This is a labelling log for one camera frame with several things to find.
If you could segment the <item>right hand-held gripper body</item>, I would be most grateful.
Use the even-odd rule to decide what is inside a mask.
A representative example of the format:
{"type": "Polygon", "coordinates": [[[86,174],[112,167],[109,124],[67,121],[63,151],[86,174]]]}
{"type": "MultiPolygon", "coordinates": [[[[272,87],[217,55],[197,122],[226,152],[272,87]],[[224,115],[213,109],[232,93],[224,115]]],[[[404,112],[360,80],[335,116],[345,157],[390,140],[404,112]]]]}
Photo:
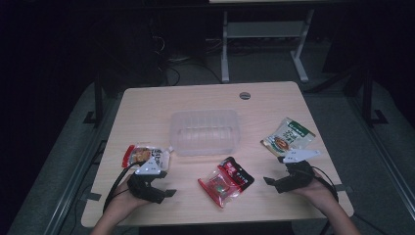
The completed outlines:
{"type": "Polygon", "coordinates": [[[278,193],[293,191],[307,186],[315,176],[308,162],[309,159],[320,155],[318,150],[293,149],[282,158],[288,176],[278,179],[274,186],[278,193]]]}

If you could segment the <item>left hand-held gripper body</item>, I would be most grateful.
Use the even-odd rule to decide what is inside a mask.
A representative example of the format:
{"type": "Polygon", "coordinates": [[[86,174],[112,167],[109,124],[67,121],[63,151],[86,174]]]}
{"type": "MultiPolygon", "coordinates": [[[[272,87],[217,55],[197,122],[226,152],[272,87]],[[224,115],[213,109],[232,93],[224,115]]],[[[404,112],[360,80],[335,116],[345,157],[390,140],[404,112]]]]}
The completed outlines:
{"type": "Polygon", "coordinates": [[[152,182],[161,179],[157,178],[161,171],[154,159],[140,165],[127,181],[130,193],[136,198],[160,204],[165,198],[165,191],[153,187],[152,182]]]}

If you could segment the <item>white spouted sauce pouch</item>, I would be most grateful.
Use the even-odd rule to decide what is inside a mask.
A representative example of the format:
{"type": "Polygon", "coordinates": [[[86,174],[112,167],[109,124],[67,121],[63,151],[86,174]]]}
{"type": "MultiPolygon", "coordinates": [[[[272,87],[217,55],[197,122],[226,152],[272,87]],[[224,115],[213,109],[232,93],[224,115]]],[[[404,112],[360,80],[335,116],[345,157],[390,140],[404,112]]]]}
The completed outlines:
{"type": "Polygon", "coordinates": [[[170,150],[153,146],[130,145],[121,162],[123,168],[134,163],[143,164],[150,159],[154,159],[161,170],[169,169],[170,150]]]}

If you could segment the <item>clear plastic container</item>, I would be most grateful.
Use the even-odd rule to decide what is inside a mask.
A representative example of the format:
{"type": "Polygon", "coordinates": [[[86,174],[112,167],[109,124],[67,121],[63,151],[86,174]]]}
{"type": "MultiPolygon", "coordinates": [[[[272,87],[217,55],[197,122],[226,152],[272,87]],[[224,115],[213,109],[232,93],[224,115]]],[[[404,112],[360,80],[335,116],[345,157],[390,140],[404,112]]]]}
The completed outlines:
{"type": "Polygon", "coordinates": [[[170,146],[178,156],[213,156],[234,153],[241,139],[234,110],[192,110],[171,115],[170,146]]]}

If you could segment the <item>person's left hand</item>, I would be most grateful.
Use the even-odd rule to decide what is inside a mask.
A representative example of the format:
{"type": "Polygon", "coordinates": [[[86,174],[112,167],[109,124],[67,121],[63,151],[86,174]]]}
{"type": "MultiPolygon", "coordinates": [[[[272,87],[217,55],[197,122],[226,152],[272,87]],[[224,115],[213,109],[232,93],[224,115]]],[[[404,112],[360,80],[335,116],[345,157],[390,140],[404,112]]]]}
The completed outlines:
{"type": "Polygon", "coordinates": [[[127,181],[128,178],[115,189],[115,194],[107,207],[108,212],[130,214],[139,207],[149,204],[149,201],[136,198],[130,193],[127,181]]]}

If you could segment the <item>person's right hand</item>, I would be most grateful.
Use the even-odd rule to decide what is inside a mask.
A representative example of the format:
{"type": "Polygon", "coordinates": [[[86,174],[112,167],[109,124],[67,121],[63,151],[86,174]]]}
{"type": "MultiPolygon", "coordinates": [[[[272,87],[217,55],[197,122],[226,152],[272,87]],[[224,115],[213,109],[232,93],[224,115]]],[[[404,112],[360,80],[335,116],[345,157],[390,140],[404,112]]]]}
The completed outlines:
{"type": "Polygon", "coordinates": [[[307,186],[295,189],[293,193],[305,197],[324,215],[328,215],[339,204],[319,174],[307,186]]]}

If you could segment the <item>green and white snack packet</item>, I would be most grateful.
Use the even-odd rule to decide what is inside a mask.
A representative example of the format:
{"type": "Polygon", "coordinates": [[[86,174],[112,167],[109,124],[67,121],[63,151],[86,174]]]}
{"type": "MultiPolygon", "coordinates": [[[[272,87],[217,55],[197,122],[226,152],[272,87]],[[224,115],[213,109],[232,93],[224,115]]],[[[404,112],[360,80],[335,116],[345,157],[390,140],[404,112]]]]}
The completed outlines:
{"type": "Polygon", "coordinates": [[[278,128],[260,143],[276,157],[285,157],[290,150],[305,149],[315,134],[297,121],[285,117],[278,128]]]}

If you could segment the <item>red snack packet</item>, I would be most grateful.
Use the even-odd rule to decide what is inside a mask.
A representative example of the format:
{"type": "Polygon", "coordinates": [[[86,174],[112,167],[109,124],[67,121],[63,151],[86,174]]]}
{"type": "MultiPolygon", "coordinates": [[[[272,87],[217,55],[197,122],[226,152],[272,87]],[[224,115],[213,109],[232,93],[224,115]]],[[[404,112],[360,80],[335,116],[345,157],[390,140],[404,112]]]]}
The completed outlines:
{"type": "Polygon", "coordinates": [[[247,173],[233,157],[228,157],[216,166],[207,177],[198,179],[199,185],[220,207],[239,197],[254,183],[254,178],[247,173]]]}

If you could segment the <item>black metal stand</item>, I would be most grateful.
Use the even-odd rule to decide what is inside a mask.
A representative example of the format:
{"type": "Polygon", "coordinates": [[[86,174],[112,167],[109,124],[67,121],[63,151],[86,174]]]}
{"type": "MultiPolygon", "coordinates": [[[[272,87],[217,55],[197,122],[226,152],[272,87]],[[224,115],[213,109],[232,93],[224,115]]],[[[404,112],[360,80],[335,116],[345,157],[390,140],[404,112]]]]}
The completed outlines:
{"type": "Polygon", "coordinates": [[[83,122],[93,124],[94,127],[98,127],[104,114],[103,87],[99,74],[97,74],[94,78],[94,107],[95,109],[93,111],[87,113],[83,122]]]}
{"type": "Polygon", "coordinates": [[[381,110],[372,109],[372,94],[373,78],[368,70],[363,80],[362,117],[369,127],[374,127],[376,124],[388,124],[388,120],[381,110]]]}

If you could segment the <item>white desk frame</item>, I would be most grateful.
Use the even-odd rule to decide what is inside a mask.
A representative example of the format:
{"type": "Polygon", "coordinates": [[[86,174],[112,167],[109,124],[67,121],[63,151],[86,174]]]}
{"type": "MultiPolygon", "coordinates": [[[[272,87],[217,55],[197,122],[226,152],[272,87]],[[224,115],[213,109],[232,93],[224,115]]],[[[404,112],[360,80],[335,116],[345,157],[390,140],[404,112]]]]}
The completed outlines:
{"type": "Polygon", "coordinates": [[[222,51],[221,51],[221,81],[230,81],[228,64],[228,40],[240,38],[297,38],[297,48],[291,51],[291,58],[298,77],[301,82],[307,83],[309,78],[306,74],[302,61],[301,52],[308,35],[314,10],[309,10],[303,21],[289,22],[230,22],[228,13],[223,14],[222,24],[222,51]]]}

